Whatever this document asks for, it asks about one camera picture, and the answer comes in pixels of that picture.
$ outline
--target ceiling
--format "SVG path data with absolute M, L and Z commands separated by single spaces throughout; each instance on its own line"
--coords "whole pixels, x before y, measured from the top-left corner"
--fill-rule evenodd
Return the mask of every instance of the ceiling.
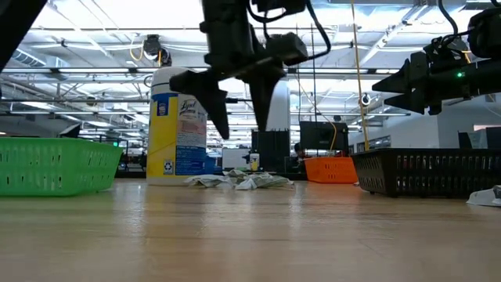
M 357 112 L 359 83 L 353 68 L 355 48 L 353 18 L 349 1 L 312 1 L 320 23 L 325 27 L 332 43 L 332 51 L 315 61 L 302 63 L 299 68 L 321 73 L 313 79 L 312 73 L 289 75 L 290 93 L 293 101 L 301 97 L 301 110 L 312 108 L 304 92 L 317 95 L 317 107 L 323 111 Z M 355 22 L 359 61 L 362 69 L 375 68 L 396 71 L 412 52 L 419 51 L 432 38 L 452 33 L 450 24 L 435 5 L 421 5 L 433 1 L 363 0 L 356 1 Z M 467 29 L 469 19 L 481 11 L 480 5 L 472 3 L 487 1 L 445 0 L 445 6 L 452 18 L 458 23 L 460 31 Z M 269 16 L 279 14 L 271 11 Z M 108 73 L 96 74 L 92 68 L 115 67 L 157 67 L 157 63 L 143 56 L 140 60 L 140 46 L 148 34 L 160 35 L 161 43 L 172 56 L 173 66 L 206 67 L 204 54 L 207 52 L 205 35 L 199 32 L 198 25 L 203 21 L 200 0 L 53 0 L 49 1 L 34 22 L 18 48 L 28 60 L 12 59 L 8 67 L 30 67 L 38 61 L 41 67 L 79 67 L 89 69 L 84 74 L 65 74 L 54 78 L 48 74 L 10 74 L 2 75 L 4 96 L 17 99 L 148 99 L 149 87 L 144 79 L 148 74 Z M 262 26 L 250 22 L 262 38 Z M 269 33 L 297 33 L 308 46 L 310 53 L 322 52 L 325 48 L 318 31 L 307 12 L 287 16 L 268 25 Z M 348 69 L 343 74 L 334 70 Z M 362 92 L 373 97 L 370 110 L 385 109 L 382 104 L 387 93 L 373 92 L 372 84 L 385 77 L 363 75 Z M 14 88 L 19 83 L 26 87 Z M 229 96 L 249 99 L 248 91 L 241 81 L 229 79 L 220 87 L 229 91 Z M 26 104 L 16 104 L 17 110 L 44 110 Z M 122 110 L 147 112 L 148 103 L 98 103 L 89 106 L 85 103 L 54 103 L 51 107 L 62 110 L 106 111 Z M 245 103 L 229 104 L 230 110 L 251 110 Z M 83 117 L 71 115 L 87 121 L 106 121 L 117 128 L 140 128 L 147 123 L 146 114 L 101 115 Z M 254 120 L 252 115 L 230 116 L 234 120 Z

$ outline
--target wooden table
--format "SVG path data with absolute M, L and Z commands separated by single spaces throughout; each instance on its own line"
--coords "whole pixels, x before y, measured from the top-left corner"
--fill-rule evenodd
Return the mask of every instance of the wooden table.
M 0 198 L 2 281 L 501 281 L 501 210 L 355 186 Z

